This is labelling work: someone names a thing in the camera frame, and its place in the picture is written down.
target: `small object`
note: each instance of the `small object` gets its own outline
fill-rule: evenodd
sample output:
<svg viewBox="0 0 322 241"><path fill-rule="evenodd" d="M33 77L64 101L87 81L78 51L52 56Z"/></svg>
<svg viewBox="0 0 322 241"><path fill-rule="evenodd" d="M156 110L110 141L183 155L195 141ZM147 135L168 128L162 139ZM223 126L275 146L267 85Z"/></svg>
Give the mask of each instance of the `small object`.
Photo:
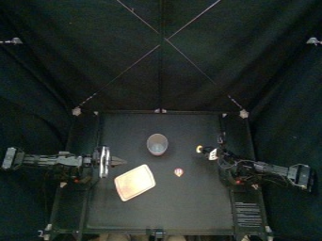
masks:
<svg viewBox="0 0 322 241"><path fill-rule="evenodd" d="M1 41L0 40L0 44L23 44L23 41L19 39L19 38L13 38L12 40L4 40L4 41Z"/></svg>
<svg viewBox="0 0 322 241"><path fill-rule="evenodd" d="M66 183L66 182L62 182L62 183L60 183L60 188L64 188L66 185L67 185L67 183Z"/></svg>
<svg viewBox="0 0 322 241"><path fill-rule="evenodd" d="M241 112L239 112L239 116L241 116L243 119L247 118L249 112L247 112L245 109L242 109Z"/></svg>
<svg viewBox="0 0 322 241"><path fill-rule="evenodd" d="M251 185L251 187L253 187L255 190L258 190L259 185Z"/></svg>
<svg viewBox="0 0 322 241"><path fill-rule="evenodd" d="M134 199L155 185L154 174L147 165L131 169L115 179L116 191L123 201Z"/></svg>
<svg viewBox="0 0 322 241"><path fill-rule="evenodd" d="M315 37L311 37L307 40L307 44L314 44L317 46L317 44L322 44L322 41L319 41Z"/></svg>
<svg viewBox="0 0 322 241"><path fill-rule="evenodd" d="M82 110L79 107L72 109L74 116L79 116L82 114Z"/></svg>
<svg viewBox="0 0 322 241"><path fill-rule="evenodd" d="M183 170L182 169L175 169L175 175L178 177L182 177L183 176Z"/></svg>
<svg viewBox="0 0 322 241"><path fill-rule="evenodd" d="M44 237L44 232L41 230L39 230L37 232L39 232L39 237Z"/></svg>
<svg viewBox="0 0 322 241"><path fill-rule="evenodd" d="M202 153L202 151L203 151L203 146L199 145L199 146L196 147L196 153Z"/></svg>
<svg viewBox="0 0 322 241"><path fill-rule="evenodd" d="M147 139L147 149L154 155L162 155L167 149L167 138L162 134L154 134Z"/></svg>

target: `white tray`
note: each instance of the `white tray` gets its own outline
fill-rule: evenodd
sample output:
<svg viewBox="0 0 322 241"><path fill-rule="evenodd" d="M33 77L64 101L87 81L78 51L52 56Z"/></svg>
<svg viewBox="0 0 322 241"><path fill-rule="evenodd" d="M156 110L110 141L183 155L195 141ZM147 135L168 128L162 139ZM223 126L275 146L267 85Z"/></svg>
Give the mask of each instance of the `white tray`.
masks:
<svg viewBox="0 0 322 241"><path fill-rule="evenodd" d="M116 190L123 201L134 199L155 185L154 174L147 165L131 169L115 179Z"/></svg>

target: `black fabric curtain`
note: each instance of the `black fabric curtain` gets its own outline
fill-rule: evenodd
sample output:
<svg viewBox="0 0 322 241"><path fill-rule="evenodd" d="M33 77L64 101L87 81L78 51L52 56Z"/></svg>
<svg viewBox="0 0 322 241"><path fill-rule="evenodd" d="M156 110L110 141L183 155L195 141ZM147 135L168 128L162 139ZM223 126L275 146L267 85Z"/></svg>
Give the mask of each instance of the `black fabric curtain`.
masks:
<svg viewBox="0 0 322 241"><path fill-rule="evenodd" d="M278 85L254 108L258 159L289 167L302 163L317 171L309 194L270 185L265 189L269 221L282 236L321 240L322 216L322 49L306 48L275 79Z"/></svg>

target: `black cloth wall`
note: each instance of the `black cloth wall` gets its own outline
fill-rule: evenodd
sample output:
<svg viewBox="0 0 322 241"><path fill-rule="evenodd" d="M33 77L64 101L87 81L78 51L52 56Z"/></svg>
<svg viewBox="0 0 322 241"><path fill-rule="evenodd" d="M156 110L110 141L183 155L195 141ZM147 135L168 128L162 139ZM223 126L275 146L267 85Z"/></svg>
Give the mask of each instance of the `black cloth wall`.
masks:
<svg viewBox="0 0 322 241"><path fill-rule="evenodd" d="M311 194L269 186L269 221L273 230L290 240L321 240L322 237L322 49L302 51L277 78L278 85L254 108L254 143L259 160L291 166L310 165L317 171Z"/></svg>
<svg viewBox="0 0 322 241"><path fill-rule="evenodd" d="M8 147L27 153L64 150L71 117L39 65L15 46L0 48L0 158ZM0 173L0 240L37 240L51 214L54 183L40 170Z"/></svg>

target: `metal frame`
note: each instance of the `metal frame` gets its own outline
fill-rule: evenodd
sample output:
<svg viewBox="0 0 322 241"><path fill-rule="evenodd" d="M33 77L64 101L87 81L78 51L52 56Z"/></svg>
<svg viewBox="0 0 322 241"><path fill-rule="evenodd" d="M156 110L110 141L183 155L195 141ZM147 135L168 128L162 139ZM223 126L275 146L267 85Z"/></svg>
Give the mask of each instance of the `metal frame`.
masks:
<svg viewBox="0 0 322 241"><path fill-rule="evenodd" d="M152 114L152 112L147 111L110 111L108 113L127 113L127 114ZM221 114L223 114L223 112L190 112L190 111L170 111L167 112L168 114L175 114L175 115L214 115L214 117L217 115L219 115L219 121L221 121L221 128L223 131L225 130L225 125L226 125L226 120L223 120L223 117L221 117ZM239 118L239 113L229 113L233 116L235 116L237 118ZM247 125L247 139L249 139L249 143L251 145L251 149L253 149L253 142L251 142L251 135L250 135L250 131L249 131L249 123L246 121L246 125ZM59 187L56 190L56 196L55 196L55 201L54 201L54 210L52 210L52 216L51 216L51 224L52 224L52 229L50 231L51 233L51 240L55 240L55 238L58 237L59 234L62 233L70 233L75 236L75 240L76 241L82 241L83 240L83 235L84 234L100 234L100 233L106 233L103 230L98 230L98 229L88 229L86 228L86 217L87 217L87 212L88 212L88 197L90 197L90 193L91 193L91 185L87 185L83 189L84 193L84 198L82 201L82 210L79 210L80 212L80 219L78 222L78 227L74 230L68 230L68 229L63 229L63 227L60 228L56 224L56 214L59 212L59 205L62 205L62 188ZM261 208L261 218L262 218L262 226L258 229L243 229L241 227L238 227L238 219L237 219L237 205L234 204L235 200L238 199L239 193L243 193L245 190L243 189L235 189L235 190L230 190L230 200L231 200L231 211L233 211L233 220L234 220L234 227L231 227L230 230L218 230L217 232L200 232L198 230L191 230L188 232L180 232L176 230L166 230L163 232L166 232L167 234L184 234L184 235L231 235L235 236L235 239L238 241L242 240L242 238L245 237L245 235L258 235L261 238L263 238L263 240L267 240L267 233L266 233L266 226L267 226L267 215L266 215L266 207L265 207L265 202L263 202L263 196L262 196L262 191L261 189L257 191L253 191L251 195L254 195L255 197L255 201L258 203L258 206ZM146 233L151 233L154 231L148 231L146 229L142 230L114 230L114 231L108 231L108 233L132 233L132 234L146 234Z"/></svg>

